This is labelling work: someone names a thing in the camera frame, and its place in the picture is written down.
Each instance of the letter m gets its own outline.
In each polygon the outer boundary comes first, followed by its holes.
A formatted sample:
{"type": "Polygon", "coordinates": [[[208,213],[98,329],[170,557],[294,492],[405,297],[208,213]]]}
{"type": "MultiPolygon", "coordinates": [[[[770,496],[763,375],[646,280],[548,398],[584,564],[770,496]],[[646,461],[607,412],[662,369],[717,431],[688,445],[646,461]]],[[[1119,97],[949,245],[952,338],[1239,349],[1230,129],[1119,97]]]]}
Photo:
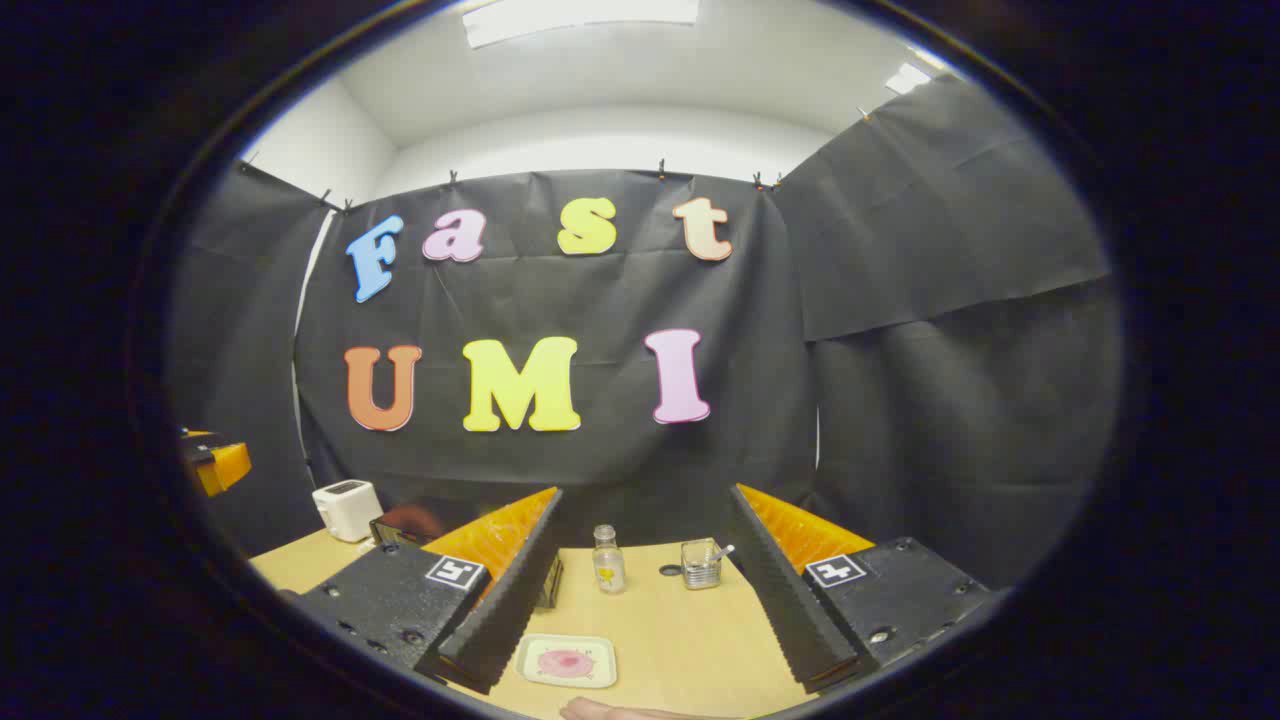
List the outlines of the letter m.
{"type": "Polygon", "coordinates": [[[525,369],[516,372],[507,350],[497,340],[477,340],[462,348],[471,361],[471,414],[462,427],[492,433],[500,423],[493,414],[498,402],[507,427],[518,430],[529,404],[535,402],[529,427],[539,430],[575,430],[582,419],[573,411],[568,388],[568,360],[577,342],[567,337],[544,337],[529,354],[525,369]]]}

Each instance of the blue letter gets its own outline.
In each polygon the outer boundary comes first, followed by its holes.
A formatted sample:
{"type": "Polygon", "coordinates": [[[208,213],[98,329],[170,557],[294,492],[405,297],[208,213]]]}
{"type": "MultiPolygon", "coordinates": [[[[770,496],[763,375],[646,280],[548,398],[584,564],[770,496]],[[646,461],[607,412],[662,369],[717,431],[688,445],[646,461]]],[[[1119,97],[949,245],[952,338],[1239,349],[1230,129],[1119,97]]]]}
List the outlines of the blue letter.
{"type": "Polygon", "coordinates": [[[404,220],[392,215],[347,246],[347,255],[356,261],[356,282],[360,284],[356,302],[364,302],[392,284],[392,274],[379,263],[390,265],[396,260],[396,240],[392,236],[402,229],[404,220]]]}

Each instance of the peach letter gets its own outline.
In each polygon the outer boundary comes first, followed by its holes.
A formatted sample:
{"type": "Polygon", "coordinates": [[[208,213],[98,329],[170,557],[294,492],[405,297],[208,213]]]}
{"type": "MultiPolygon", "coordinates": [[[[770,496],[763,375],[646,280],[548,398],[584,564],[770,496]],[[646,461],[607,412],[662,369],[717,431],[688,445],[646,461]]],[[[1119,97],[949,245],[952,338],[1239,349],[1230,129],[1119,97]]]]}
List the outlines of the peach letter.
{"type": "Polygon", "coordinates": [[[723,260],[733,251],[733,243],[716,240],[716,223],[727,223],[728,213],[712,208],[712,201],[695,197],[684,205],[676,205],[671,214],[685,220],[685,245],[694,258],[703,260],[723,260]]]}

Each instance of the white plate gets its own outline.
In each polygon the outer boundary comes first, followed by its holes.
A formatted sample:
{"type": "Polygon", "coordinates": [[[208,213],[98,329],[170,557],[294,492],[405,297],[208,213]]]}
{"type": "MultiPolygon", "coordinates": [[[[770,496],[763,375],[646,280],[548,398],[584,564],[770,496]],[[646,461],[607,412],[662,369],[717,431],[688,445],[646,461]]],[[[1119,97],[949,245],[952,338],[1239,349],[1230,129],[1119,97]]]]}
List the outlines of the white plate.
{"type": "Polygon", "coordinates": [[[613,643],[585,635],[530,633],[520,641],[516,669],[526,680],[566,688],[607,688],[618,682],[613,643]]]}

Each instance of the human hand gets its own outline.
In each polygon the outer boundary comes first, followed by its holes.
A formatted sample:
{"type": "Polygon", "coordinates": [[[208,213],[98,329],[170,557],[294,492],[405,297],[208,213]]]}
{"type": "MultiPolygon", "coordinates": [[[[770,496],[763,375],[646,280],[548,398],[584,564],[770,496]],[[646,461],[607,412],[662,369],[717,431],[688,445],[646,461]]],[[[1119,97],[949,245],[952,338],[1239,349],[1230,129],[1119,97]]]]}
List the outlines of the human hand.
{"type": "Polygon", "coordinates": [[[666,710],[641,710],[636,707],[613,707],[603,702],[575,697],[561,708],[564,720],[732,720],[730,717],[708,717],[705,715],[681,715],[666,710]]]}

